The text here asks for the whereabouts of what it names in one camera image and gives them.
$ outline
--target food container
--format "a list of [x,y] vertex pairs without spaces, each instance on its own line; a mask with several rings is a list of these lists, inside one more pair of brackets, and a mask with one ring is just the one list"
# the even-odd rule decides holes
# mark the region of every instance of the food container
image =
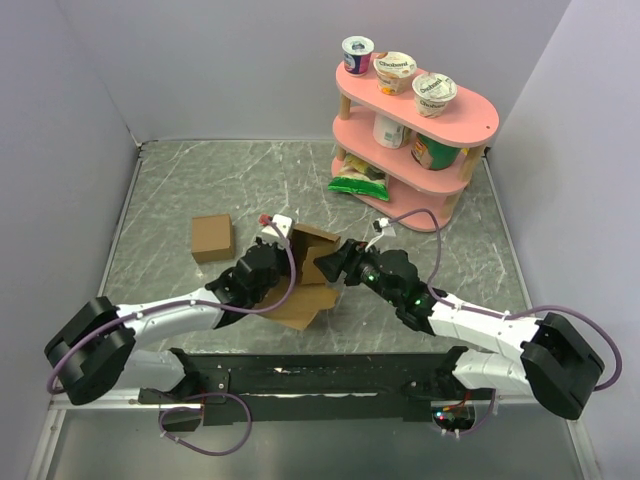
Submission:
[[349,37],[342,42],[344,68],[351,75],[364,75],[369,69],[373,42],[367,37]]
[[459,153],[459,148],[443,145],[421,133],[416,135],[416,143],[411,149],[411,155],[416,162],[429,170],[442,170],[450,167],[456,161]]
[[411,85],[416,73],[416,61],[400,52],[381,53],[373,61],[378,75],[378,89],[387,95],[400,95]]
[[413,79],[416,109],[423,117],[439,117],[458,93],[453,80],[441,73],[423,73]]
[[373,122],[373,138],[383,147],[400,148],[409,144],[411,129],[376,113],[376,119]]

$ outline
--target green can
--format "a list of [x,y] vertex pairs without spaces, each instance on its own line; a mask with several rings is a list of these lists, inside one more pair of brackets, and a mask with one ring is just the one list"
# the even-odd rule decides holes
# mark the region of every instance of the green can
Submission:
[[416,136],[416,143],[411,149],[411,155],[416,162],[429,170],[442,170],[450,167],[456,161],[460,149],[436,142],[420,133]]

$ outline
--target pink shelf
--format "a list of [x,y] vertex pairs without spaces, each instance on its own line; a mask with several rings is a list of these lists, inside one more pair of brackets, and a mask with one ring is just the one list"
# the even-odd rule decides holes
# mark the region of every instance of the pink shelf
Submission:
[[[418,69],[416,75],[421,73],[424,70]],[[442,116],[425,118],[416,112],[412,89],[397,96],[385,95],[378,90],[373,65],[362,77],[354,77],[346,72],[341,62],[336,70],[336,83],[343,95],[361,105],[453,147],[484,145],[496,134],[500,124],[498,112],[491,102],[459,85],[458,95]]]
[[415,138],[411,139],[409,145],[397,150],[376,142],[373,138],[374,119],[375,112],[365,107],[351,107],[349,120],[336,117],[333,121],[336,142],[345,150],[421,192],[447,196],[464,190],[467,182],[458,179],[465,157],[463,153],[460,153],[449,168],[427,170],[411,156]]
[[[331,163],[331,174],[335,177],[342,166],[342,162],[338,158],[334,158]],[[368,197],[366,195],[356,195],[364,203],[371,205],[373,208],[380,210],[388,217],[397,217],[403,213],[416,208],[427,207],[431,209],[438,219],[438,223],[441,227],[444,227],[451,218],[442,218],[440,212],[444,205],[445,197],[426,195],[418,192],[414,188],[410,187],[397,180],[396,178],[389,177],[389,196],[391,201],[383,202],[377,198]],[[407,217],[401,220],[400,223],[420,232],[433,232],[435,231],[435,225],[427,214],[417,214]]]

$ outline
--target gray wall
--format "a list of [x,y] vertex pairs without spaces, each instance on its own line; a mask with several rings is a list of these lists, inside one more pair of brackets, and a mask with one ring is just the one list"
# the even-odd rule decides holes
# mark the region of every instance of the gray wall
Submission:
[[0,465],[24,478],[51,370],[42,349],[94,296],[135,145],[53,0],[0,14]]
[[134,136],[326,138],[342,39],[412,54],[503,118],[569,0],[58,0]]
[[605,478],[623,480],[640,478],[639,23],[637,1],[573,0],[491,152],[534,302],[575,306],[622,349],[622,380],[584,418]]

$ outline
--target gray marble floor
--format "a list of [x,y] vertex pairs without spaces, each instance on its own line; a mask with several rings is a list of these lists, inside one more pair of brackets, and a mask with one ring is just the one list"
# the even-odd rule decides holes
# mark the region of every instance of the gray marble floor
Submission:
[[[118,241],[105,294],[114,303],[148,302],[187,293],[234,262],[197,265],[190,254],[191,217],[230,213],[237,256],[251,245],[260,213],[283,213],[342,235],[369,239],[379,212],[328,192],[331,142],[206,141],[145,145],[142,166]],[[396,228],[381,248],[409,252],[423,278],[433,267],[435,235]],[[511,251],[487,173],[476,169],[443,231],[436,286],[495,309],[523,309]],[[453,342],[407,329],[365,287],[344,289],[332,311],[304,332],[254,315],[230,327],[181,335],[158,348],[191,352],[444,352]]]

